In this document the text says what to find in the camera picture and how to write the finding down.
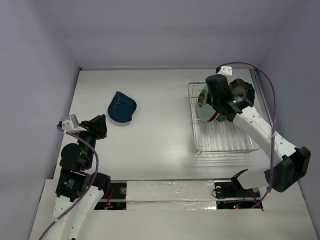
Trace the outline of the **light green flower plate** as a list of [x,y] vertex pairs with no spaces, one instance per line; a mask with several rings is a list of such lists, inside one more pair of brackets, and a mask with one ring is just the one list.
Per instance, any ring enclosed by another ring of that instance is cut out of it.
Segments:
[[201,90],[197,105],[196,112],[200,121],[208,122],[208,120],[214,115],[216,112],[211,105],[207,103],[207,97],[209,96],[208,86],[205,85]]

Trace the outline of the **dark blue leaf-shaped plate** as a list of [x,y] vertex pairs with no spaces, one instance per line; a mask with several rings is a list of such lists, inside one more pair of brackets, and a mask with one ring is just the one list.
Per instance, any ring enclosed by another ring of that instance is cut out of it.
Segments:
[[108,106],[107,113],[117,123],[128,123],[132,121],[136,109],[137,103],[135,100],[117,91]]

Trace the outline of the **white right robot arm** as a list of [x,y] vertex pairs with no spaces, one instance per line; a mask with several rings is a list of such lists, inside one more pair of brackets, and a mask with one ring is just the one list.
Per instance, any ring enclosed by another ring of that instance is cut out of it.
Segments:
[[207,104],[243,129],[269,157],[269,169],[263,172],[269,189],[283,193],[306,175],[311,158],[308,148],[298,148],[274,131],[244,94],[232,92],[225,75],[208,76],[205,83]]

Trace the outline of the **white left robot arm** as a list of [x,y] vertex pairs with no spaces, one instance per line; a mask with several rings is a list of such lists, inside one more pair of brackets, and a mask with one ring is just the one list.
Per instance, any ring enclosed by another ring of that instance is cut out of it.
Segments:
[[110,194],[111,178],[98,170],[96,142],[107,136],[106,116],[78,122],[76,115],[69,115],[57,125],[65,135],[76,138],[76,143],[65,145],[60,153],[60,175],[55,190],[53,226],[47,240],[78,240],[90,215],[101,198]]

